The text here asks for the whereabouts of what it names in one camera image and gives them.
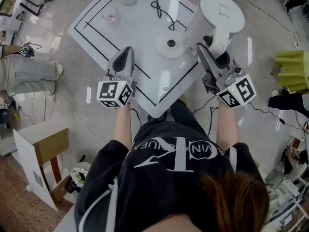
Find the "white table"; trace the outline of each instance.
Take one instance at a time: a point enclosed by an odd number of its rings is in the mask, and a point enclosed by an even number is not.
[[[138,0],[121,6],[118,0],[94,0],[73,22],[69,34],[106,70],[109,59],[119,49],[132,46],[135,52],[133,78],[138,82],[135,100],[152,117],[160,117],[204,72],[197,57],[188,50],[179,58],[161,56],[157,36],[170,30],[166,14],[158,18],[151,7],[154,0]],[[159,0],[175,21],[175,30],[184,33],[196,9],[188,0]],[[108,6],[117,6],[122,21],[116,29],[101,17]]]

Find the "yellow-green object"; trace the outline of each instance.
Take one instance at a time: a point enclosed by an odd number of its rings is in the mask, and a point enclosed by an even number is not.
[[[278,74],[280,87],[288,86],[291,92],[309,92],[309,52],[279,52],[276,64],[284,69],[284,73]]]

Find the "floor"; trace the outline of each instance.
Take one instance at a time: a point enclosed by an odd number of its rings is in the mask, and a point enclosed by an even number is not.
[[[104,108],[96,101],[97,84],[102,80],[104,71],[70,37],[67,30],[74,19],[93,0],[53,0],[47,3],[39,17],[27,14],[20,30],[22,42],[31,41],[42,45],[36,51],[35,59],[58,60],[65,71],[57,84],[56,103],[46,101],[46,120],[57,119],[66,122],[70,128],[70,149],[64,154],[68,166],[78,160],[82,154],[91,162],[96,153],[111,139],[115,110]],[[189,0],[197,5],[199,0]],[[279,51],[295,50],[293,44],[295,31],[288,14],[283,9],[283,0],[252,0],[256,6],[248,6],[244,0],[234,0],[242,9],[246,24],[234,37],[231,53],[236,61],[250,74],[257,91],[253,100],[256,108],[272,111],[279,116],[280,111],[267,108],[267,101],[276,79],[271,75],[275,66],[274,57]],[[299,23],[297,11],[290,12],[295,26]],[[308,49],[308,34],[299,30],[302,42],[299,49]],[[87,90],[91,89],[90,103],[86,102]],[[44,93],[20,94],[15,96],[23,107],[23,112],[33,118],[34,123],[44,121]],[[212,97],[207,94],[200,79],[185,92],[187,105],[195,110]],[[212,100],[210,106],[216,106]],[[133,104],[140,114],[142,123],[147,114],[138,104]],[[278,123],[270,114],[255,111],[251,105],[236,110],[239,121],[240,139],[248,144],[253,158],[260,164],[260,171],[270,172],[289,135],[300,135],[302,131]],[[210,109],[207,105],[195,113],[201,126],[208,131]],[[295,114],[284,111],[282,118],[286,123],[297,126]],[[305,118],[298,116],[300,122]],[[214,113],[210,138],[215,141],[217,112]],[[28,117],[22,116],[22,127],[32,124]],[[136,114],[132,113],[133,134],[139,129]]]

